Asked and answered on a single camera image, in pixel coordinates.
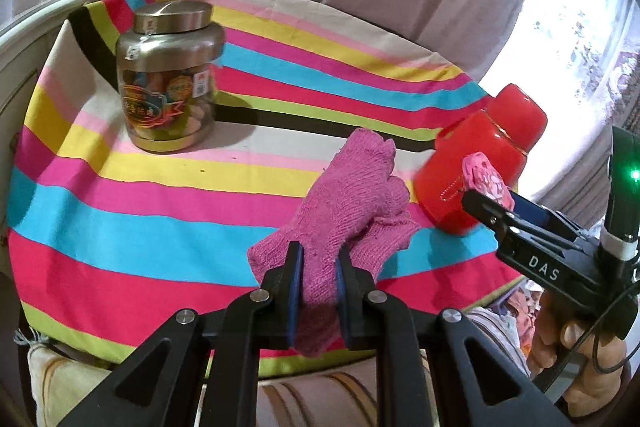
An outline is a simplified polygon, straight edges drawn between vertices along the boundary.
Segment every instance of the red bottle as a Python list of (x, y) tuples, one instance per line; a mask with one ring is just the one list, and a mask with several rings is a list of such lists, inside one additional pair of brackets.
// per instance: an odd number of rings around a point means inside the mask
[(414, 178), (415, 194), (433, 224), (456, 235), (470, 232), (478, 221), (462, 209), (462, 160), (484, 153), (504, 183), (513, 187), (545, 127), (542, 109), (509, 84), (486, 109), (440, 131), (435, 152)]

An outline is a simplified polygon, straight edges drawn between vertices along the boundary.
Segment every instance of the white band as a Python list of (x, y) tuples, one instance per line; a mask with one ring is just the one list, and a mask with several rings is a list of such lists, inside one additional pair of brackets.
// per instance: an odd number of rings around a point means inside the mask
[(638, 249), (637, 239), (632, 243), (622, 241), (619, 237), (610, 234), (604, 228), (604, 225), (600, 229), (600, 244), (608, 253), (620, 259), (620, 261), (631, 261), (636, 256), (636, 250)]

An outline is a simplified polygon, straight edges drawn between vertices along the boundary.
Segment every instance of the table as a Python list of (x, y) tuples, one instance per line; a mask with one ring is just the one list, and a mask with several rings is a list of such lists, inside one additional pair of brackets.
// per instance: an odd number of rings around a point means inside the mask
[[(411, 307), (463, 309), (517, 278), (483, 228), (433, 228), (411, 178), (444, 126), (488, 96), (459, 68), (308, 0), (206, 0), (226, 28), (213, 133), (153, 155), (127, 137), (113, 50), (132, 10), (89, 4), (63, 25), (34, 91), (15, 157), (10, 257), (30, 325), (77, 349), (123, 360), (167, 317), (226, 307), (257, 283), (246, 249), (292, 216), (351, 131), (396, 142), (395, 174), (422, 228), (379, 286)], [(353, 360), (340, 342), (319, 359), (263, 351), (260, 375)]]

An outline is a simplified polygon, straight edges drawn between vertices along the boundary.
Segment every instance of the fingernail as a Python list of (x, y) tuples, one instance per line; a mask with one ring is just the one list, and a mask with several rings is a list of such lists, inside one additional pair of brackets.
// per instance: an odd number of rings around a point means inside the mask
[(569, 325), (564, 330), (564, 344), (565, 346), (573, 346), (578, 339), (582, 336), (584, 330), (576, 323)]

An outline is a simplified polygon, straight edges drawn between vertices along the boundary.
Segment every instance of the human hand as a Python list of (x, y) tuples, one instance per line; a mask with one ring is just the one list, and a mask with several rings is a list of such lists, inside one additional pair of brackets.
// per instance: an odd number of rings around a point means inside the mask
[[(536, 332), (527, 358), (527, 366), (532, 376), (543, 369), (552, 367), (558, 357), (558, 343), (571, 349), (588, 325), (562, 320), (553, 311), (553, 294), (548, 291), (540, 299), (541, 310), (536, 318)], [(574, 418), (596, 412), (606, 406), (620, 389), (622, 369), (610, 375), (601, 375), (591, 362), (593, 355), (594, 335), (591, 335), (578, 349), (578, 353), (586, 356), (589, 362), (571, 387), (564, 393), (564, 400), (569, 408), (569, 415)], [(602, 334), (598, 346), (598, 362), (602, 367), (612, 367), (626, 357), (626, 343), (613, 335)]]

